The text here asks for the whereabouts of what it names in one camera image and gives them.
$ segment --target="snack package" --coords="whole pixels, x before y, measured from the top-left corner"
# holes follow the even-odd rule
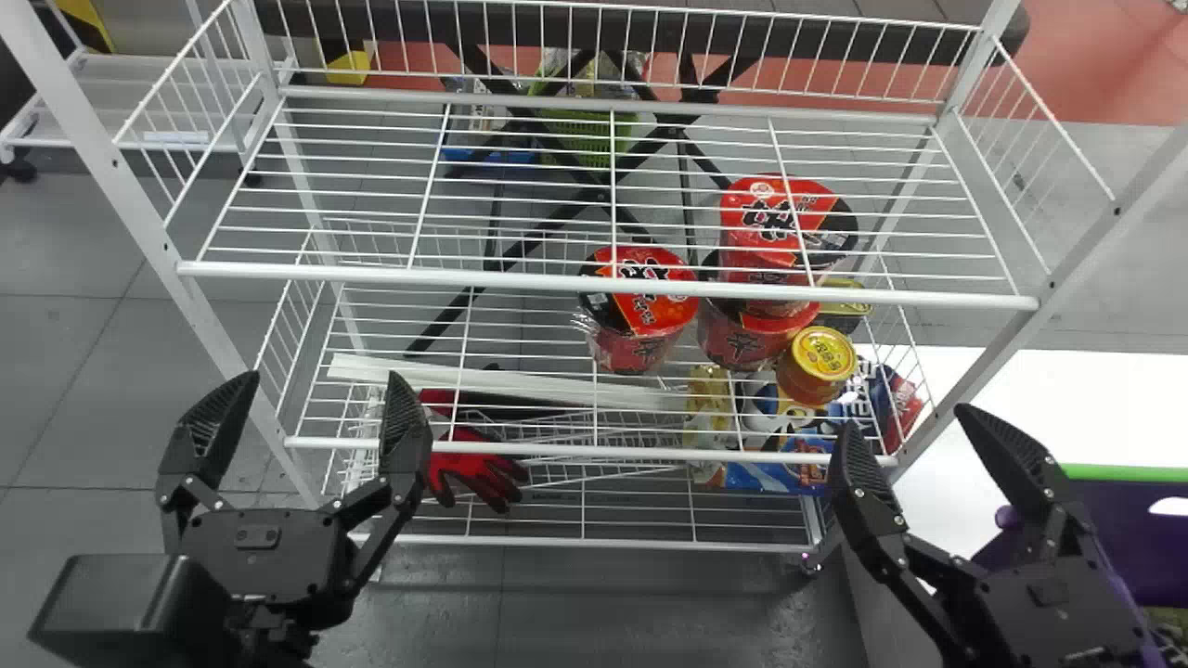
[[[739,435],[734,431],[733,420],[728,416],[731,401],[726,372],[720,367],[699,368],[709,371],[695,370],[695,374],[703,374],[700,385],[697,380],[690,379],[690,399],[687,404],[690,417],[685,424],[687,429],[696,426],[697,433],[690,435],[687,431],[684,445],[737,450]],[[714,384],[706,384],[706,379],[710,378]],[[886,365],[876,365],[862,358],[859,358],[857,372],[847,383],[846,391],[823,408],[792,401],[773,379],[757,387],[742,387],[746,383],[754,383],[756,379],[757,376],[752,376],[746,382],[738,383],[734,391],[739,398],[739,417],[745,430],[756,431],[754,434],[744,431],[744,449],[832,454],[833,436],[841,430],[846,421],[857,418],[864,426],[864,436],[874,439],[881,431],[886,453],[892,454],[902,445],[899,430],[895,426],[896,412],[892,405],[899,411],[899,426],[904,435],[910,433],[923,409],[923,401],[916,396],[914,383]],[[699,397],[696,402],[694,391]],[[712,396],[713,399],[707,401],[706,396]],[[772,434],[763,434],[765,428],[772,428]],[[826,489],[827,468],[810,464],[709,461],[690,464],[689,470],[694,483],[722,490],[821,496]]]
[[[877,367],[873,364],[868,366],[872,368],[866,373],[865,385],[871,405],[874,408],[874,418],[883,431],[886,454],[895,454],[903,445],[903,439],[911,434],[920,411],[924,409],[924,401],[917,396],[916,384],[896,373],[890,366],[885,364]],[[898,428],[896,428],[896,412],[899,414]]]
[[[689,373],[684,409],[683,447],[702,450],[738,448],[734,407],[725,368],[713,364],[695,366]],[[719,461],[690,461],[689,475],[695,483],[708,483],[720,467]]]

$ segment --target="work glove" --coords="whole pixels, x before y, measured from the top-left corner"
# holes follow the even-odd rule
[[[454,392],[449,390],[422,390],[421,402],[431,410],[448,415],[446,401],[453,402]],[[478,431],[462,426],[455,426],[450,441],[488,441]],[[492,510],[506,513],[511,503],[524,498],[517,483],[529,480],[525,471],[514,460],[497,454],[478,453],[432,453],[429,458],[429,491],[442,508],[454,508],[454,490],[448,478],[461,483],[478,494]]]

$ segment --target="white metal post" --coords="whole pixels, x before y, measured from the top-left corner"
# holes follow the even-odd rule
[[[266,73],[266,76],[260,82],[261,90],[264,92],[264,107],[272,109],[277,105],[284,105],[284,99],[280,96],[278,88],[279,82],[272,69],[272,56],[268,53],[268,44],[264,39],[264,29],[260,27],[259,17],[255,14],[255,6],[245,0],[232,2],[230,10],[235,15],[235,21],[239,24],[244,46],[247,49],[247,56],[255,63],[257,68],[261,68],[261,71]],[[280,113],[283,114],[284,122],[273,124],[273,131],[277,133],[280,152],[285,156],[285,166],[293,181],[297,198],[301,200],[302,209],[305,209],[305,222],[309,223],[310,229],[327,229],[326,222],[322,220],[322,214],[318,213],[312,188],[309,179],[305,178],[305,165],[302,162],[301,147],[293,141],[292,128],[286,125],[292,122],[292,116],[284,108],[280,109]],[[267,128],[261,128],[261,132],[267,132]],[[247,171],[251,165],[244,165],[244,171]],[[331,235],[315,232],[314,245],[318,251],[323,252],[321,256],[323,263],[330,265],[337,264],[339,246]],[[335,297],[342,292],[343,285],[345,283],[341,281],[330,283]],[[342,302],[341,308],[343,323],[347,328],[347,334],[350,336],[350,344],[360,352],[366,351],[362,335],[359,333],[359,324],[354,317],[353,307],[347,302]]]
[[[988,61],[991,53],[996,51],[992,38],[1003,34],[1006,25],[1011,23],[1015,12],[1018,11],[1019,4],[1020,0],[994,0],[990,8],[986,10],[986,15],[981,20],[981,27],[977,37],[972,40],[969,48],[966,49],[965,57],[961,58],[953,88],[936,114],[936,122],[934,125],[936,136],[948,134],[953,124],[953,119],[949,118],[948,112],[963,105],[973,93],[974,86],[984,71],[985,63]],[[896,226],[899,223],[899,218],[911,203],[911,197],[916,194],[916,189],[920,188],[920,179],[925,177],[929,165],[931,165],[933,159],[936,157],[936,152],[927,151],[929,146],[935,147],[933,136],[922,134],[920,141],[916,144],[915,152],[908,159],[909,165],[903,171],[903,178],[891,190],[891,197],[889,197],[883,209],[883,215],[879,218],[876,232],[880,232],[881,234],[870,238],[867,246],[862,248],[870,252],[870,254],[860,256],[861,259],[859,259],[855,271],[868,271],[876,254],[883,251],[883,246],[886,245],[890,234],[895,232]]]
[[[896,458],[901,466],[890,472],[895,483],[953,422],[953,407],[973,399],[1011,357],[1031,341],[1053,315],[1068,302],[1111,248],[1151,212],[1152,207],[1188,175],[1188,124],[1181,125],[1146,160],[1117,200],[1106,204],[1093,226],[1081,237],[1049,276],[1040,309],[1019,313],[990,342],[978,360],[937,404],[925,424],[908,440]]]
[[[937,118],[943,119],[949,111],[963,105],[969,99],[969,95],[973,94],[978,80],[985,69],[985,64],[990,61],[991,55],[996,52],[994,39],[998,39],[1003,34],[1003,31],[1006,30],[1007,24],[1011,23],[1011,18],[1015,17],[1015,12],[1018,11],[1020,4],[1022,0],[994,0],[990,5],[990,8],[986,10],[986,15],[981,19],[981,30],[978,31],[978,38],[966,50],[966,55],[961,59],[961,65],[958,68],[958,76],[953,81],[953,88],[949,89],[948,99],[937,109]]]
[[[197,283],[179,277],[175,271],[182,257],[165,232],[160,214],[120,150],[112,143],[78,82],[42,27],[33,7],[26,0],[0,0],[0,14],[4,15],[4,20],[0,20],[0,38],[37,87],[219,372],[230,378],[245,371],[247,365],[244,364],[244,358],[235,349],[235,344]],[[276,410],[263,395],[258,395],[252,404],[251,417],[302,499],[310,508],[316,508],[317,498],[312,487],[305,479],[305,473],[289,456]]]

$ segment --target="small jar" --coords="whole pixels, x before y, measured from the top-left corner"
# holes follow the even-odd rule
[[[580,276],[694,281],[691,269],[671,251],[650,246],[619,246],[611,266],[609,246],[587,258]],[[623,376],[646,373],[681,338],[697,313],[697,297],[651,294],[583,292],[579,295],[590,354],[600,367]]]
[[[858,353],[845,334],[805,327],[779,357],[776,382],[792,401],[823,407],[841,396],[857,367]]]

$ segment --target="white cart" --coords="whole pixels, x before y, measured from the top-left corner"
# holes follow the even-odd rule
[[[510,517],[428,503],[402,541],[783,552],[813,565],[838,540],[819,498],[706,489],[688,464],[827,455],[682,448],[689,373],[706,363],[696,327],[653,373],[600,371],[571,323],[575,294],[639,286],[577,269],[598,247],[640,241],[696,264],[718,246],[723,179],[770,172],[826,184],[859,219],[860,242],[834,272],[861,281],[861,301],[874,307],[854,342],[911,382],[925,407],[912,433],[895,434],[905,442],[893,453],[887,434],[872,439],[897,478],[952,421],[953,404],[1059,311],[1107,242],[1188,166],[1181,128],[1112,191],[999,40],[1017,6],[998,0],[981,26],[963,26],[551,0],[223,0],[114,132],[26,0],[4,0],[0,34],[219,368],[260,370],[252,418],[307,503],[372,474],[375,407],[392,368],[418,387],[520,401],[523,418],[491,424],[455,408],[453,424],[491,441],[435,448],[523,456],[532,472]],[[270,52],[265,26],[284,52]],[[328,71],[324,53],[293,56],[293,40],[309,37],[377,44],[367,74],[392,88],[285,84],[296,71]],[[270,185],[244,189],[241,176],[210,228],[188,241],[169,223],[235,125],[221,116],[189,143],[170,120],[188,105],[176,90],[208,40],[240,74],[242,86],[225,89],[235,113],[263,124],[244,136],[245,163]],[[573,67],[539,69],[542,45],[642,52],[647,67],[631,73],[640,81],[626,99],[522,95],[532,83],[633,83],[626,69],[593,81]],[[489,94],[447,90],[443,78],[480,80]],[[569,124],[558,130],[562,114]],[[156,146],[171,151],[146,159],[151,177],[138,178],[121,147],[163,122],[177,141]],[[535,159],[514,159],[524,151]],[[206,281],[228,278],[283,283],[254,360],[203,296]],[[826,286],[650,289],[854,300]],[[952,309],[1001,330],[953,391],[934,397],[912,328]],[[740,442],[751,435],[728,420]]]

